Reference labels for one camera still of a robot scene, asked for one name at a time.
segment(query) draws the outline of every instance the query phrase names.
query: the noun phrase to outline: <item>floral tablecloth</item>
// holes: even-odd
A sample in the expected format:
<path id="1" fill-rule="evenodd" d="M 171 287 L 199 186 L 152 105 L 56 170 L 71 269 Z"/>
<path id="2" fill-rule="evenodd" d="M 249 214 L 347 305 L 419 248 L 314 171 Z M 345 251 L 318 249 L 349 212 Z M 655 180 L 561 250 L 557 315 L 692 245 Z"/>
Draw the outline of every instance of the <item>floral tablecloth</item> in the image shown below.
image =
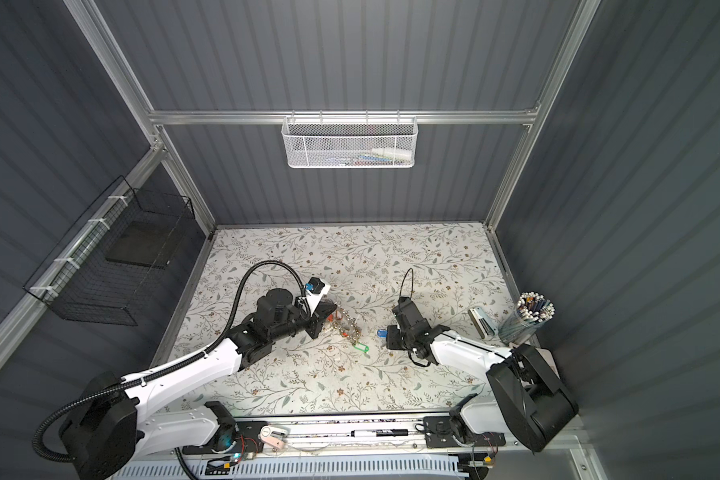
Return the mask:
<path id="1" fill-rule="evenodd" d="M 168 410 L 217 399 L 234 416 L 376 412 L 448 407 L 471 393 L 490 394 L 484 379 L 444 366 L 413 366 L 405 352 L 386 350 L 376 334 L 394 323 L 391 308 L 409 267 L 415 273 L 413 299 L 433 325 L 479 338 L 468 308 L 482 306 L 495 318 L 507 313 L 510 295 L 481 224 L 220 230 L 171 358 L 219 335 L 242 274 L 267 259 L 293 266 L 305 282 L 318 276 L 330 283 L 328 298 L 356 318 L 360 341 L 370 350 L 356 350 L 329 328 L 316 340 L 301 332 L 279 340 L 249 369 L 205 384 Z M 274 287 L 296 293 L 293 278 L 280 267 L 252 274 L 236 322 Z M 500 345 L 498 339 L 489 343 Z"/>

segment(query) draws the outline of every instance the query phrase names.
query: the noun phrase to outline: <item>clear cylindrical container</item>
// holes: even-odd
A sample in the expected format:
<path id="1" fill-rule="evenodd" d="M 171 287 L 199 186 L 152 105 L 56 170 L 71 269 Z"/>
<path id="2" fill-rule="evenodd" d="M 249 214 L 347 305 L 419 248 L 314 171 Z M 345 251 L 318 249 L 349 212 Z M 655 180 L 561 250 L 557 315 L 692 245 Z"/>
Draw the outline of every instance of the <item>clear cylindrical container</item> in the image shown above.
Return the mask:
<path id="1" fill-rule="evenodd" d="M 511 342 L 521 344 L 545 323 L 523 320 L 520 313 L 516 309 L 512 309 L 512 312 L 499 326 L 499 338 L 505 345 L 509 345 Z"/>

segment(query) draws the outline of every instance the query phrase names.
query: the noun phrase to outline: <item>black mesh tray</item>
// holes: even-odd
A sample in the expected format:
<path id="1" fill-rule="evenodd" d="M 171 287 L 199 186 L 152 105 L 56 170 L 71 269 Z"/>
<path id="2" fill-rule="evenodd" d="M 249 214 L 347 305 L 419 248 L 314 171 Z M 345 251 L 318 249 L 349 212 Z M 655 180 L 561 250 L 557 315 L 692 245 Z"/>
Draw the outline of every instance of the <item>black mesh tray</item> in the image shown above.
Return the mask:
<path id="1" fill-rule="evenodd" d="M 56 260 L 63 265 L 52 290 L 34 282 L 25 289 L 62 319 L 135 326 L 193 219 L 186 197 L 129 190 L 95 221 L 71 261 Z"/>

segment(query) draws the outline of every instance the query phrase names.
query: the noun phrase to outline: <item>black marker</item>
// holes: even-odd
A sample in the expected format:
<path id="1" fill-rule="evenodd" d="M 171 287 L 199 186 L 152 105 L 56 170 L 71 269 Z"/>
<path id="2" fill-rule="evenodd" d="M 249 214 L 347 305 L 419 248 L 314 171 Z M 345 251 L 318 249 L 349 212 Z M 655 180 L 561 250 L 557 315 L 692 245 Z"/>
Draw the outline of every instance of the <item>black marker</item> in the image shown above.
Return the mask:
<path id="1" fill-rule="evenodd" d="M 352 430 L 353 437 L 405 437 L 408 430 L 405 428 L 391 428 L 386 430 Z"/>

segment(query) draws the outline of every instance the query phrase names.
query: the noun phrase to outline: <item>ribbed wall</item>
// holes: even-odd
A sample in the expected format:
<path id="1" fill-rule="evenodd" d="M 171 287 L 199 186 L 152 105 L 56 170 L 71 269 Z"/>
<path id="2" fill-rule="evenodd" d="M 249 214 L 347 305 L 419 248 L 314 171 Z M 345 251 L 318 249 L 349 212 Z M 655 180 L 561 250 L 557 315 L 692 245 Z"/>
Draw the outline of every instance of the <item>ribbed wall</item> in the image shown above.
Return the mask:
<path id="1" fill-rule="evenodd" d="M 61 1 L 0 2 L 0 321 L 148 146 Z"/>
<path id="2" fill-rule="evenodd" d="M 523 110 L 575 0 L 98 2 L 157 110 Z M 220 224 L 482 220 L 521 127 L 422 126 L 410 170 L 292 170 L 272 127 L 169 126 Z"/>
<path id="3" fill-rule="evenodd" d="M 280 128 L 169 126 L 220 224 L 484 220 L 520 125 L 423 125 L 416 165 L 295 169 Z"/>
<path id="4" fill-rule="evenodd" d="M 498 235 L 609 478 L 720 478 L 720 2 L 606 2 Z"/>
<path id="5" fill-rule="evenodd" d="M 0 322 L 64 232 L 148 147 L 60 0 L 0 2 Z M 145 188 L 176 192 L 163 168 Z M 195 227 L 138 327 L 39 320 L 0 370 L 0 479 L 77 478 L 32 453 L 34 429 L 103 371 L 148 367 L 202 242 Z"/>
<path id="6" fill-rule="evenodd" d="M 98 2 L 158 110 L 534 106 L 573 0 Z"/>

